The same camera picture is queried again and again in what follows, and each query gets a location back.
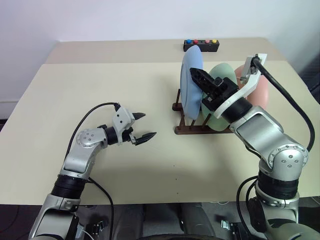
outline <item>beige table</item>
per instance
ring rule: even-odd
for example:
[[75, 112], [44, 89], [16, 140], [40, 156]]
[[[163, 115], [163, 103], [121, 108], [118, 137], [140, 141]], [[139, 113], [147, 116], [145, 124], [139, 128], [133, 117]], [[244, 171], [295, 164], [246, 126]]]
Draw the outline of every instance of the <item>beige table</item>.
[[[250, 41], [261, 43], [259, 49], [255, 48], [258, 52], [269, 49], [266, 68], [314, 124], [316, 141], [298, 190], [302, 197], [320, 195], [320, 107], [292, 67], [268, 42], [261, 38]], [[174, 134], [179, 114], [171, 106], [179, 87], [181, 59], [177, 56], [169, 57], [172, 62], [152, 59], [158, 53], [164, 54], [154, 51], [149, 56], [132, 57], [130, 63], [110, 63], [111, 57], [94, 63], [94, 52], [88, 50], [96, 48], [95, 44], [110, 44], [110, 51], [113, 44], [119, 43], [60, 43], [17, 104], [0, 133], [0, 204], [42, 204], [53, 187], [68, 141], [80, 119], [93, 106], [112, 101], [133, 112], [147, 114], [134, 124], [136, 136], [157, 131], [145, 144], [112, 145], [98, 154], [91, 176], [109, 191], [115, 204], [234, 201], [239, 184], [258, 173], [259, 160], [233, 134]], [[82, 63], [86, 58], [80, 56], [74, 59], [69, 56], [67, 49], [78, 45], [82, 45], [91, 63]], [[148, 46], [148, 41], [143, 41], [140, 49], [144, 46]], [[214, 53], [204, 54], [205, 70], [227, 60], [223, 59], [223, 48], [220, 50], [222, 60], [215, 59]], [[245, 51], [249, 49], [237, 53], [243, 57], [235, 55], [227, 62], [233, 68], [243, 64], [250, 54]], [[172, 52], [183, 56], [178, 49]], [[114, 54], [119, 60], [118, 54], [122, 53], [119, 50]], [[307, 145], [308, 128], [299, 114], [272, 86], [269, 95], [268, 112], [287, 134]], [[88, 117], [82, 128], [110, 125], [113, 114], [112, 107], [101, 108]], [[81, 198], [81, 204], [109, 204], [92, 184], [86, 185]]]

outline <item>tabletop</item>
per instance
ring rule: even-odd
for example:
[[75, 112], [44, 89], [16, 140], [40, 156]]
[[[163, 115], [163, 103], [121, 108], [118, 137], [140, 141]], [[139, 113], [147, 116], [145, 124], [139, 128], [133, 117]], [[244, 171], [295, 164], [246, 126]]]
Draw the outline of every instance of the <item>tabletop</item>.
[[[235, 69], [246, 55], [241, 60], [238, 56], [210, 60], [206, 53], [204, 69], [209, 71], [221, 62]], [[89, 62], [76, 62], [63, 54], [50, 55], [17, 104], [0, 133], [0, 204], [41, 205], [54, 185], [74, 128], [89, 109], [104, 102], [119, 102], [132, 112], [146, 113], [133, 125], [135, 136], [157, 132], [142, 145], [115, 144], [97, 155], [91, 177], [107, 189], [115, 204], [234, 201], [239, 184], [257, 175], [259, 159], [235, 135], [174, 133], [180, 115], [171, 107], [182, 58], [147, 62], [144, 56], [116, 63], [89, 58]], [[320, 106], [276, 51], [265, 67], [313, 122], [316, 139], [298, 190], [301, 197], [320, 195]], [[285, 133], [308, 144], [305, 122], [271, 85], [266, 110]], [[97, 109], [80, 129], [110, 125], [114, 113], [113, 107]], [[87, 184], [81, 204], [109, 202], [93, 184]]]

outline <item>white wall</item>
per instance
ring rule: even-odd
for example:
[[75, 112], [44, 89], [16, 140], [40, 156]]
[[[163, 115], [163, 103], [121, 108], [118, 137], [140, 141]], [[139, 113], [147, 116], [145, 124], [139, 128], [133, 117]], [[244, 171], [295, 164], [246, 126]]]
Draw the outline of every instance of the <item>white wall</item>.
[[[320, 51], [319, 9], [319, 0], [0, 0], [0, 102], [22, 96], [56, 41], [265, 37], [299, 72]], [[12, 111], [4, 104], [0, 119]]]

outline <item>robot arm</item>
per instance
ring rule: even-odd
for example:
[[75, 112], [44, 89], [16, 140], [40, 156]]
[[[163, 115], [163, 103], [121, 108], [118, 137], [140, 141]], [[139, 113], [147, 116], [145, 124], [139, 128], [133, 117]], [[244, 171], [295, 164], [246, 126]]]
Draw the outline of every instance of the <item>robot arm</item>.
[[81, 193], [88, 182], [97, 153], [115, 143], [131, 141], [139, 145], [150, 140], [155, 132], [144, 134], [141, 138], [132, 135], [132, 125], [143, 116], [144, 113], [131, 113], [120, 107], [112, 118], [112, 127], [102, 125], [83, 130], [77, 135], [76, 143], [66, 156], [54, 187], [33, 224], [29, 239], [74, 239], [79, 222], [74, 212], [80, 205]]
[[214, 79], [197, 68], [190, 68], [190, 73], [207, 94], [202, 103], [215, 111], [217, 118], [227, 120], [230, 130], [260, 155], [257, 197], [248, 204], [251, 225], [270, 240], [320, 239], [318, 232], [298, 224], [298, 182], [309, 158], [308, 150], [286, 135], [282, 126], [260, 106], [252, 106], [244, 98], [256, 88], [261, 74], [253, 64], [254, 59], [263, 64], [266, 54], [247, 58], [241, 77], [246, 85], [239, 91], [228, 78]]

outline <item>green plate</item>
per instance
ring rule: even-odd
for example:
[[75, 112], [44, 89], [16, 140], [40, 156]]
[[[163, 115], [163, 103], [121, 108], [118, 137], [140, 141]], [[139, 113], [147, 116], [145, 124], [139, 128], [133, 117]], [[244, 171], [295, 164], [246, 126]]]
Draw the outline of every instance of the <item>green plate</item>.
[[[235, 84], [237, 84], [237, 77], [236, 77], [235, 71], [228, 63], [220, 63], [220, 64], [216, 65], [214, 68], [211, 69], [209, 74], [214, 79], [217, 77], [219, 77], [221, 79], [229, 78], [231, 81], [233, 81]], [[207, 94], [205, 94], [205, 93], [202, 94], [203, 99], [206, 96], [207, 96]], [[206, 117], [209, 114], [211, 114], [211, 117], [206, 124], [212, 130], [223, 131], [229, 126], [229, 123], [223, 117], [217, 119], [214, 116], [214, 111], [210, 111], [203, 103], [201, 103], [201, 111], [202, 111], [203, 119], [206, 119]]]

